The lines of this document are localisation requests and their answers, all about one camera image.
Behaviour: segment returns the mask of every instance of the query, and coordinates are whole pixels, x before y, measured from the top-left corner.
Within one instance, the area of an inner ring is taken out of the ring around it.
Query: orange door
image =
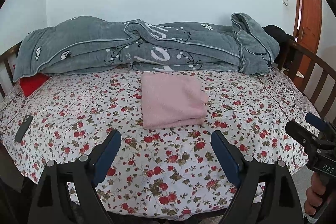
[[[299,0],[299,14],[297,19],[297,42],[313,53],[317,52],[322,25],[322,0]],[[310,59],[303,57],[299,71],[305,75]]]

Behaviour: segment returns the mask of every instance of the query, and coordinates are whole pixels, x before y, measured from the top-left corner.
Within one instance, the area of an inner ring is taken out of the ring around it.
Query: wooden bed rail
[[[9,50],[7,50],[2,55],[0,55],[0,63],[4,62],[6,70],[7,70],[7,73],[8,73],[8,76],[9,76],[10,81],[11,81],[11,83],[12,83],[13,86],[15,85],[15,83],[13,82],[13,74],[12,74],[12,71],[11,71],[11,67],[10,67],[10,65],[8,63],[8,58],[11,55],[13,55],[13,54],[15,54],[17,56],[17,54],[19,52],[20,45],[21,45],[21,42],[18,43],[18,44],[16,44],[16,45],[14,45]],[[0,93],[1,93],[2,97],[4,98],[5,97],[5,92],[4,92],[3,87],[1,86],[1,84],[0,84]]]
[[[304,79],[303,79],[301,85],[297,86],[298,90],[302,94],[304,94],[305,88],[306,88],[306,86],[308,84],[308,81],[311,77],[311,73],[313,72],[315,64],[319,65],[323,69],[320,80],[319,80],[312,96],[309,99],[312,104],[315,104],[316,99],[320,95],[321,90],[322,90],[322,88],[325,84],[325,81],[327,79],[327,76],[330,75],[335,80],[335,84],[333,86],[333,89],[332,89],[325,105],[323,106],[322,110],[320,111],[320,116],[321,116],[322,119],[324,119],[326,114],[330,110],[335,98],[336,98],[336,71],[332,67],[330,67],[325,61],[323,61],[321,58],[319,58],[316,54],[312,53],[308,49],[304,48],[303,46],[301,46],[300,44],[298,44],[298,43],[296,43],[295,41],[292,41],[292,40],[287,41],[285,50],[280,53],[280,59],[279,59],[279,64],[278,64],[278,69],[279,70],[281,70],[283,68],[283,65],[286,61],[286,57],[288,55],[288,52],[289,52],[290,48],[294,48],[296,50],[294,60],[291,62],[291,65],[290,65],[290,68],[289,68],[289,71],[288,71],[288,77],[292,81],[294,81],[294,79],[296,77],[296,73],[299,70],[299,67],[300,67],[303,56],[305,55],[310,59],[308,70],[307,70],[307,72],[304,76]]]

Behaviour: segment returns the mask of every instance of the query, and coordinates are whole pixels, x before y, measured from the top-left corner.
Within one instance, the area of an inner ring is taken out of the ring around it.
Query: red pillow
[[[31,95],[35,90],[37,90],[43,83],[48,80],[50,76],[38,73],[34,76],[23,77],[20,79],[20,86],[23,90],[25,97]]]

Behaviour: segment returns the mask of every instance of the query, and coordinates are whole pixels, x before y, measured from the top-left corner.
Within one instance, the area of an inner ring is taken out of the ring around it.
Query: bed sheet
[[[17,85],[1,104],[2,141],[21,173],[37,183],[48,160],[60,164],[89,154],[115,128],[122,145],[96,188],[106,210],[174,220],[227,207],[236,192],[212,150],[214,130],[259,161],[284,160],[292,174],[307,161],[303,148],[285,134],[285,125],[295,119],[317,135],[305,122],[307,112],[317,112],[279,70],[271,68],[259,77],[214,71],[172,74],[202,82],[209,96],[204,125],[143,129],[141,72],[117,68],[52,77],[27,99]],[[26,114],[34,119],[21,143],[15,143]],[[78,202],[73,184],[69,192]]]

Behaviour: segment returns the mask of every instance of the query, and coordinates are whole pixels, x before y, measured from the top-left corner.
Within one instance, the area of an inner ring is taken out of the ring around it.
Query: folded pink towel
[[[142,82],[143,127],[160,129],[202,124],[208,96],[192,76],[144,73]]]

